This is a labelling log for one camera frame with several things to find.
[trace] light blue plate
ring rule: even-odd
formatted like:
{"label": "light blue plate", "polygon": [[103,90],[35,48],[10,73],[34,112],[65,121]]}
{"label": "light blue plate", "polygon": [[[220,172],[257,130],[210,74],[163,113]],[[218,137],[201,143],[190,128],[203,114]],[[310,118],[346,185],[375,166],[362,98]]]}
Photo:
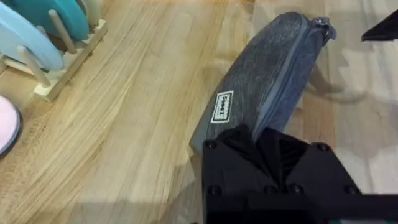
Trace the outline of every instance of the light blue plate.
{"label": "light blue plate", "polygon": [[17,46],[25,46],[42,68],[61,70],[63,60],[51,41],[29,21],[0,2],[0,52],[24,62],[17,52]]}
{"label": "light blue plate", "polygon": [[58,32],[49,17],[49,10],[58,12],[71,38],[84,40],[88,35],[87,19],[75,0],[7,0],[11,8],[49,34]]}

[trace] wooden table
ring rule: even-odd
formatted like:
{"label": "wooden table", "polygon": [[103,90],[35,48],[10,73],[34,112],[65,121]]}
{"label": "wooden table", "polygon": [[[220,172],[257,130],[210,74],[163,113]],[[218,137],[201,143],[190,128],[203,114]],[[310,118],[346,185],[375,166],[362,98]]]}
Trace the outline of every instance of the wooden table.
{"label": "wooden table", "polygon": [[105,0],[109,32],[50,104],[0,75],[24,119],[0,160],[0,223],[201,223],[188,140],[257,30],[296,10],[330,16],[325,47],[286,132],[331,144],[364,192],[398,192],[398,47],[361,43],[395,0]]}

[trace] teal plate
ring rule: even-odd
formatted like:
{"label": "teal plate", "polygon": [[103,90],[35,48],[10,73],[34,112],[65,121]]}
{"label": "teal plate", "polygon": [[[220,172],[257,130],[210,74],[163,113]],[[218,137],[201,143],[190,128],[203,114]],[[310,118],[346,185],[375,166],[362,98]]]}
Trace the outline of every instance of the teal plate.
{"label": "teal plate", "polygon": [[51,9],[58,12],[71,38],[84,40],[89,33],[87,19],[75,0],[6,0],[5,3],[49,34],[58,36],[48,14]]}

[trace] gray pencil case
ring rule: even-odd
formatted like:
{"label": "gray pencil case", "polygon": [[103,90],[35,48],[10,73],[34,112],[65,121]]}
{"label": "gray pencil case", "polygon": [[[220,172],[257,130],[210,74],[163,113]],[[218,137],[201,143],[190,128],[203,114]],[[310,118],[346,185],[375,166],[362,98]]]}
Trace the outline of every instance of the gray pencil case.
{"label": "gray pencil case", "polygon": [[336,32],[327,17],[288,12],[247,44],[211,97],[190,141],[201,153],[206,139],[246,124],[257,140],[265,127],[283,131],[318,54]]}

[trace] black bolt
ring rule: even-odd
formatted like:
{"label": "black bolt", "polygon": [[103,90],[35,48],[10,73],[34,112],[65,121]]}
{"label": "black bolt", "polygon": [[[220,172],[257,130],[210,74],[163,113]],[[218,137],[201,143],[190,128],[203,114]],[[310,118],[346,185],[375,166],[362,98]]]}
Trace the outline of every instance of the black bolt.
{"label": "black bolt", "polygon": [[210,186],[210,187],[207,188],[207,192],[210,195],[214,195],[214,196],[215,195],[221,195],[221,188],[219,186],[217,186],[217,185]]}
{"label": "black bolt", "polygon": [[205,146],[209,149],[215,149],[217,147],[217,143],[215,141],[212,140],[207,140],[205,142]]}
{"label": "black bolt", "polygon": [[289,185],[289,192],[292,192],[293,194],[304,194],[304,189],[302,186],[297,185],[297,184],[290,184]]}
{"label": "black bolt", "polygon": [[358,188],[356,188],[354,186],[350,186],[350,185],[344,186],[344,191],[347,194],[359,194]]}
{"label": "black bolt", "polygon": [[265,186],[264,187],[264,193],[266,193],[266,194],[276,194],[276,193],[278,193],[278,190],[274,186]]}
{"label": "black bolt", "polygon": [[325,144],[325,143],[318,143],[317,144],[317,148],[319,150],[321,150],[322,152],[327,152],[327,151],[330,150],[330,146],[328,144]]}

